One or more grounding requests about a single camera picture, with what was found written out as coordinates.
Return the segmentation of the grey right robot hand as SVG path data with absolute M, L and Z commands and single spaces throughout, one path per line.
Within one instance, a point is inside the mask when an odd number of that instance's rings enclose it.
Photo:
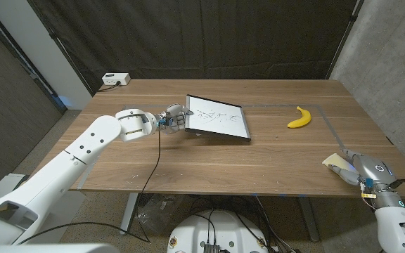
M 359 186 L 362 199 L 370 207 L 405 207 L 398 192 L 390 187 L 397 178 L 383 161 L 346 148 L 342 152 L 346 158 L 334 153 L 322 164 L 346 183 Z

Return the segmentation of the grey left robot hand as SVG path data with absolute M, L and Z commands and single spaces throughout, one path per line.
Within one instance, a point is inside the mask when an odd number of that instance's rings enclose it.
M 181 104 L 170 105 L 165 111 L 156 115 L 157 129 L 164 134 L 174 134 L 185 128 L 186 116 L 193 111 Z

